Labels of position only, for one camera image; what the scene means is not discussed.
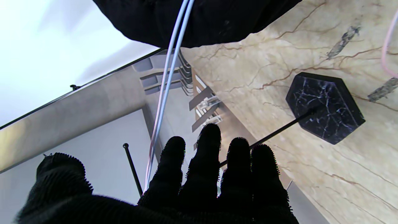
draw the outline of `black glove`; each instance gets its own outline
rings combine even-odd
[[[287,191],[279,181],[273,152],[235,138],[229,147],[217,197],[220,129],[204,127],[197,152],[181,187],[185,142],[172,137],[166,144],[148,190],[134,206],[92,195],[84,166],[62,153],[46,156],[18,223],[298,223]]]

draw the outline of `cable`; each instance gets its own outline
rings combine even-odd
[[[149,160],[148,160],[148,164],[146,166],[145,189],[144,189],[144,191],[146,191],[148,189],[149,179],[150,179],[150,175],[151,175],[151,171],[152,171],[153,159],[154,159],[154,155],[155,155],[155,153],[154,153],[154,145],[155,145],[155,143],[157,141],[157,138],[158,138],[158,135],[159,135],[159,130],[160,130],[160,127],[161,127],[161,124],[162,124],[163,113],[164,113],[164,108],[165,108],[165,105],[166,105],[168,92],[169,92],[169,89],[170,89],[170,83],[171,83],[172,74],[174,73],[174,67],[175,67],[176,59],[177,59],[177,56],[178,56],[179,48],[181,46],[181,42],[182,42],[182,38],[184,36],[185,29],[186,29],[186,26],[187,26],[187,23],[188,23],[188,18],[189,18],[189,14],[190,14],[192,6],[193,6],[193,2],[194,2],[194,0],[190,0],[189,1],[187,13],[185,14],[185,17],[184,17],[184,20],[183,20],[183,24],[181,26],[179,37],[178,37],[178,40],[177,40],[176,49],[174,50],[174,56],[173,56],[173,61],[172,61],[172,65],[171,65],[170,72],[169,72],[168,82],[167,82],[167,85],[166,85],[165,95],[164,95],[163,100],[162,100],[162,93],[163,93],[163,88],[164,88],[164,84],[165,84],[165,80],[166,80],[167,70],[168,70],[168,67],[169,67],[168,65],[169,65],[171,51],[173,49],[174,42],[175,42],[175,39],[176,39],[176,34],[177,34],[177,31],[178,31],[178,28],[179,28],[179,24],[181,22],[181,18],[182,18],[182,15],[184,14],[186,5],[188,3],[188,0],[184,0],[182,5],[181,5],[180,11],[179,11],[178,16],[177,16],[176,24],[175,24],[174,29],[173,29],[172,37],[171,37],[171,40],[170,40],[170,43],[169,43],[169,48],[168,48],[167,55],[166,55],[165,68],[164,68],[164,72],[163,72],[162,85],[160,87],[158,110],[156,112],[154,131],[152,133],[152,138],[151,138],[151,143],[150,143]]]
[[[398,20],[398,10],[395,13],[394,18],[391,21],[391,25],[390,25],[390,28],[388,29],[386,39],[384,40],[383,49],[381,51],[381,66],[388,74],[390,74],[391,76],[394,76],[396,78],[398,78],[398,74],[393,72],[392,70],[390,70],[387,67],[386,56],[387,56],[387,47],[388,47],[388,44],[390,43],[391,36],[394,31],[394,27],[395,27],[395,24],[397,23],[397,20]]]

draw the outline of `hexagonal black marble block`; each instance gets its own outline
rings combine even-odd
[[[316,108],[315,114],[299,124],[334,145],[365,122],[340,78],[302,72],[294,78],[286,101],[296,118]]]

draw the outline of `white wall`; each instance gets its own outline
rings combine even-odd
[[[0,27],[0,126],[158,49],[92,0],[0,0]]]
[[[144,188],[150,137],[142,110],[136,111],[99,128],[82,134],[46,154],[62,152],[78,158],[86,168],[86,177],[94,194],[107,195],[136,204],[140,195],[135,185],[126,153],[130,153],[142,188]],[[22,208],[35,183],[36,168],[44,156],[32,158],[0,174],[0,223],[9,224]],[[152,175],[156,171],[154,161]]]

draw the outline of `black metal rod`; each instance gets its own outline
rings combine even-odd
[[[135,171],[135,168],[134,168],[133,160],[131,159],[129,145],[127,143],[124,143],[123,148],[126,151],[127,159],[129,160],[129,163],[130,163],[131,172],[133,173],[135,184],[137,185],[138,193],[140,193],[140,196],[142,196],[143,192],[142,192],[140,180],[138,179],[137,172]]]
[[[283,132],[284,130],[286,130],[287,128],[291,127],[293,124],[298,123],[299,121],[305,119],[306,117],[310,116],[311,114],[314,114],[315,109],[311,109],[309,110],[307,113],[301,115],[300,117],[294,119],[292,122],[288,123],[287,125],[279,128],[278,130],[272,132],[271,134],[267,135],[266,137],[262,138],[261,140],[257,141],[256,143],[254,143],[253,145],[250,146],[250,149],[253,149],[254,147],[262,144],[265,141],[268,141],[270,138],[274,137],[275,135]],[[220,168],[225,166],[228,163],[227,160],[223,161],[220,163]]]

